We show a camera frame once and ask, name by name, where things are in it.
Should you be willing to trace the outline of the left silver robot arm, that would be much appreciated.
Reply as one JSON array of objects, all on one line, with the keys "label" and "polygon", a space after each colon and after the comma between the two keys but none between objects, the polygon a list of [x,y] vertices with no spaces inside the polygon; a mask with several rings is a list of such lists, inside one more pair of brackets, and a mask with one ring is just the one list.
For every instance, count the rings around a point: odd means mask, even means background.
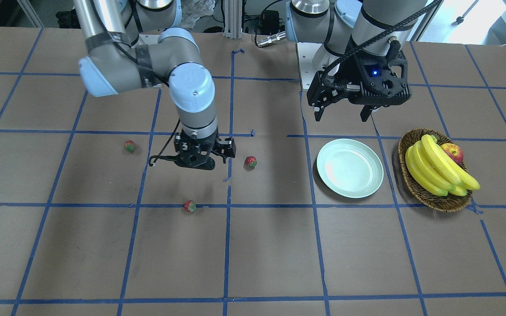
[{"label": "left silver robot arm", "polygon": [[408,63],[402,52],[425,0],[290,0],[287,40],[321,47],[313,58],[307,91],[314,118],[343,99],[363,106],[362,121],[381,107],[407,102]]}]

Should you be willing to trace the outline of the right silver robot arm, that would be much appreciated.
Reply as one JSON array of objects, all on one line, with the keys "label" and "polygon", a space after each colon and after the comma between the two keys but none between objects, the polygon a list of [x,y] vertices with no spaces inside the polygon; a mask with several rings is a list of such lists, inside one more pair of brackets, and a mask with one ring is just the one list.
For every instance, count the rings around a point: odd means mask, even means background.
[{"label": "right silver robot arm", "polygon": [[212,156],[235,158],[233,138],[218,132],[216,88],[199,46],[179,28],[178,0],[76,0],[87,56],[79,73],[94,97],[117,95],[164,84],[179,119],[170,141],[175,156],[153,155],[148,165],[166,160],[191,169],[213,170]]}]

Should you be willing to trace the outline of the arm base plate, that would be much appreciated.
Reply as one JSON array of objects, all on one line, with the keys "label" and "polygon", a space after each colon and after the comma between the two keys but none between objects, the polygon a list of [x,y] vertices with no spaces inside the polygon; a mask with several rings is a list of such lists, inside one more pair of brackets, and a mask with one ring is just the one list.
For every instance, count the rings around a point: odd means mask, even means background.
[{"label": "arm base plate", "polygon": [[322,43],[297,43],[296,51],[302,90],[307,92],[317,71],[323,71],[339,58]]}]

